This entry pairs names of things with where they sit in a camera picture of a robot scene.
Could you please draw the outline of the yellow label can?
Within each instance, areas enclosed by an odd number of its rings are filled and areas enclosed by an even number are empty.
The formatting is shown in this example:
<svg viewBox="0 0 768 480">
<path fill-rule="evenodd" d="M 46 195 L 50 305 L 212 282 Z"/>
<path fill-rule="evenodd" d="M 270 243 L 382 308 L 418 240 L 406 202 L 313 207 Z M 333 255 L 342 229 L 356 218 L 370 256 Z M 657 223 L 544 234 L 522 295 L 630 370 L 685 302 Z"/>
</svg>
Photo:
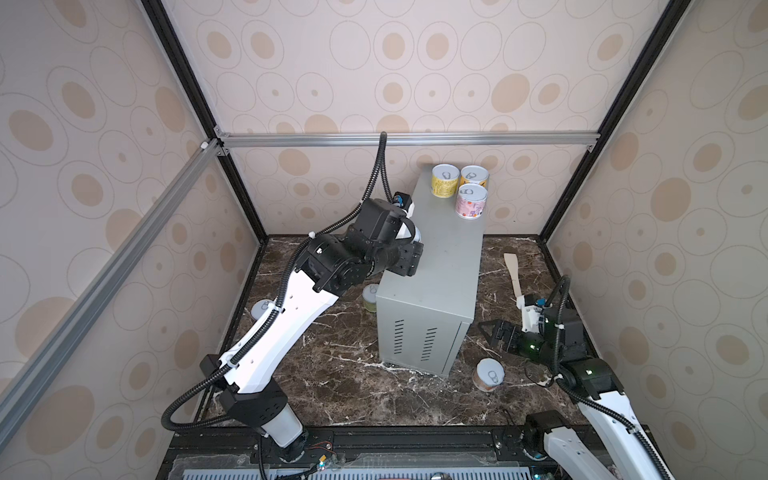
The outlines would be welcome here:
<svg viewBox="0 0 768 480">
<path fill-rule="evenodd" d="M 456 194 L 460 170 L 450 164 L 438 164 L 431 171 L 431 192 L 438 198 L 450 198 Z"/>
</svg>

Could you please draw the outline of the red label can front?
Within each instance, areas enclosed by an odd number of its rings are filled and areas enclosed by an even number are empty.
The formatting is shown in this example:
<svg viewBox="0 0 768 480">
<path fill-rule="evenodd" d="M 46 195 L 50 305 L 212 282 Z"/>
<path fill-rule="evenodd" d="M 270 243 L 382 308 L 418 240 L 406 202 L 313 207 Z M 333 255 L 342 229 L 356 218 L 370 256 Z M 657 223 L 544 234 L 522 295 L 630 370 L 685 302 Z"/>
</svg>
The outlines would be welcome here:
<svg viewBox="0 0 768 480">
<path fill-rule="evenodd" d="M 476 365 L 472 380 L 478 390 L 491 392 L 504 383 L 504 378 L 502 364 L 493 358 L 484 358 Z"/>
</svg>

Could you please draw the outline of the orange label can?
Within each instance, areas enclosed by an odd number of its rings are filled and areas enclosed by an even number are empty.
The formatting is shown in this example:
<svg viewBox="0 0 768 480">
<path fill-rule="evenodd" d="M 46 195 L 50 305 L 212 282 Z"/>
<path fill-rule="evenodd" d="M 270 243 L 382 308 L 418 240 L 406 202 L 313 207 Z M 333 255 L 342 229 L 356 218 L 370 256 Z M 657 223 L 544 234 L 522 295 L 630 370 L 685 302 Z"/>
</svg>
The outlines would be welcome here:
<svg viewBox="0 0 768 480">
<path fill-rule="evenodd" d="M 463 167 L 460 171 L 459 186 L 472 184 L 486 188 L 488 179 L 489 172 L 487 169 L 479 165 L 468 165 Z"/>
</svg>

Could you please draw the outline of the brown label can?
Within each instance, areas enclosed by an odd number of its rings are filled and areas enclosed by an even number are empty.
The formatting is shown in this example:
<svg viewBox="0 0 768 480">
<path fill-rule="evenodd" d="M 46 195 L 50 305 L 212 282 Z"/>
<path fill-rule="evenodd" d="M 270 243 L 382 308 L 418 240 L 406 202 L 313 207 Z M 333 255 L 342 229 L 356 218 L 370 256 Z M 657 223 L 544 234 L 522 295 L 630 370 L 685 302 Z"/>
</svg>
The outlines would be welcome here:
<svg viewBox="0 0 768 480">
<path fill-rule="evenodd" d="M 265 312 L 271 310 L 272 303 L 273 301 L 270 299 L 262 299 L 256 302 L 250 309 L 251 318 L 254 321 L 258 321 Z"/>
</svg>

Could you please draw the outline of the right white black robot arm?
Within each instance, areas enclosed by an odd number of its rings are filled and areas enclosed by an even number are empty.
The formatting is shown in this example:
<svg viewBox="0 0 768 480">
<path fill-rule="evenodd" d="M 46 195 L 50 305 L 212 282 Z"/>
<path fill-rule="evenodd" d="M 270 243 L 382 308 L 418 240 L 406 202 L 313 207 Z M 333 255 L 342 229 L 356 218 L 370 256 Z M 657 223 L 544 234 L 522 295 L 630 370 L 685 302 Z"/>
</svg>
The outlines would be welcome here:
<svg viewBox="0 0 768 480">
<path fill-rule="evenodd" d="M 611 366 L 589 351 L 578 313 L 567 307 L 570 279 L 562 276 L 550 295 L 524 294 L 510 275 L 521 322 L 481 323 L 492 347 L 542 366 L 541 387 L 556 385 L 578 406 L 612 459 L 606 467 L 555 410 L 529 414 L 520 444 L 533 461 L 552 460 L 572 479 L 670 479 L 673 474 L 638 420 Z"/>
</svg>

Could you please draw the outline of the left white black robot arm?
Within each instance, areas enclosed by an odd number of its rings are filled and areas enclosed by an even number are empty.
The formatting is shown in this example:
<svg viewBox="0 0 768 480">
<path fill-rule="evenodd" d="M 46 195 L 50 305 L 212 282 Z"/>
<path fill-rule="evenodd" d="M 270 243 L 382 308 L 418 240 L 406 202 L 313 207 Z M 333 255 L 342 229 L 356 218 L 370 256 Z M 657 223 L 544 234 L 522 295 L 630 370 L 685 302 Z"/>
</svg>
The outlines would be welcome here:
<svg viewBox="0 0 768 480">
<path fill-rule="evenodd" d="M 234 419 L 272 439 L 281 449 L 303 448 L 305 428 L 273 374 L 308 327 L 350 288 L 383 271 L 415 275 L 423 245 L 411 217 L 411 197 L 391 190 L 386 173 L 387 135 L 377 154 L 364 194 L 348 215 L 297 247 L 281 275 L 274 301 L 241 340 L 204 362 L 206 377 L 163 412 L 172 432 L 205 428 Z M 178 423 L 173 416 L 197 394 L 220 389 L 223 417 Z"/>
</svg>

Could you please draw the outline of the green label can behind cabinet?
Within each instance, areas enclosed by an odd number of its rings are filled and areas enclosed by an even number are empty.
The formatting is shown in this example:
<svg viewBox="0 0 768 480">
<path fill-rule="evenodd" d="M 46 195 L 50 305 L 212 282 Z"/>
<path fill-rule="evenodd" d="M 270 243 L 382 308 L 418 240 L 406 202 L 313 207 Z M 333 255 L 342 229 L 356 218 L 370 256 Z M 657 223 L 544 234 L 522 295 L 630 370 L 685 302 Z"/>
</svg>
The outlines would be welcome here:
<svg viewBox="0 0 768 480">
<path fill-rule="evenodd" d="M 371 313 L 377 312 L 377 290 L 379 285 L 376 283 L 366 285 L 362 291 L 363 308 Z"/>
</svg>

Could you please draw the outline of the grey metal cabinet box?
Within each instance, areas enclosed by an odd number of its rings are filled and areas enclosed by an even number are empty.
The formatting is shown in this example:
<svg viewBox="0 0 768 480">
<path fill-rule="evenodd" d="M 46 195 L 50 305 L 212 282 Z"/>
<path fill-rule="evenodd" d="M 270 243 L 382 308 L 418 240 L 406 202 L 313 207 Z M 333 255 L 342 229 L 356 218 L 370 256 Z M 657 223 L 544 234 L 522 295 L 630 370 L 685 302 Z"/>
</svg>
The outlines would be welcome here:
<svg viewBox="0 0 768 480">
<path fill-rule="evenodd" d="M 431 170 L 418 177 L 412 220 L 423 253 L 412 277 L 385 272 L 377 290 L 382 362 L 449 375 L 475 318 L 485 220 L 464 219 L 455 199 L 431 193 Z"/>
</svg>

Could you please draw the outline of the wooden spatula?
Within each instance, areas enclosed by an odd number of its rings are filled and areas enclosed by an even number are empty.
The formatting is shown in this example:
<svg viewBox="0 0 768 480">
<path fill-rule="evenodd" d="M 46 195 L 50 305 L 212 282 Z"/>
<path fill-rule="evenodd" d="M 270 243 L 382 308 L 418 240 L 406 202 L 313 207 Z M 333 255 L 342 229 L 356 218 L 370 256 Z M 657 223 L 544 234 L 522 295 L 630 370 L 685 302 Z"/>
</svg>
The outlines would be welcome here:
<svg viewBox="0 0 768 480">
<path fill-rule="evenodd" d="M 504 262 L 509 272 L 515 298 L 523 296 L 519 279 L 519 262 L 516 254 L 505 253 Z"/>
</svg>

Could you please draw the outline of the horizontal aluminium frame bar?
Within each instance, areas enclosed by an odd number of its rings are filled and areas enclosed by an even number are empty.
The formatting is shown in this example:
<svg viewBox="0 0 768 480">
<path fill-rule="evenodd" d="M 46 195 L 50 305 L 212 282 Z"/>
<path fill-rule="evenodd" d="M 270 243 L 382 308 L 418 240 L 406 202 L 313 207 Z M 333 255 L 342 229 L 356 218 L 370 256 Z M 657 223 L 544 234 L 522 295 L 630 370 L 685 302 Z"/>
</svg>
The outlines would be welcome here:
<svg viewBox="0 0 768 480">
<path fill-rule="evenodd" d="M 203 142 L 213 144 L 215 152 L 228 153 L 231 148 L 341 148 L 377 147 L 379 133 L 229 133 Z M 512 131 L 512 132 L 400 132 L 387 135 L 387 145 L 394 147 L 449 146 L 593 146 L 600 138 L 597 131 Z"/>
</svg>

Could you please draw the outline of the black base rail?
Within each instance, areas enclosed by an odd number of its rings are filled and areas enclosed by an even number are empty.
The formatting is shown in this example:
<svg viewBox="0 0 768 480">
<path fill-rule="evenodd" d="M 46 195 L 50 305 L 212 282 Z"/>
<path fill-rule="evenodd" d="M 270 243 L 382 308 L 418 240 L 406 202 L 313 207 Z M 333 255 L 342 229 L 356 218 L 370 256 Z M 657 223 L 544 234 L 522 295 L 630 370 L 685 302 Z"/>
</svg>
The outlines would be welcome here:
<svg viewBox="0 0 768 480">
<path fill-rule="evenodd" d="M 181 434 L 160 479 L 669 479 L 644 426 L 572 424 L 555 411 L 522 425 L 311 427 L 290 461 L 245 427 Z"/>
</svg>

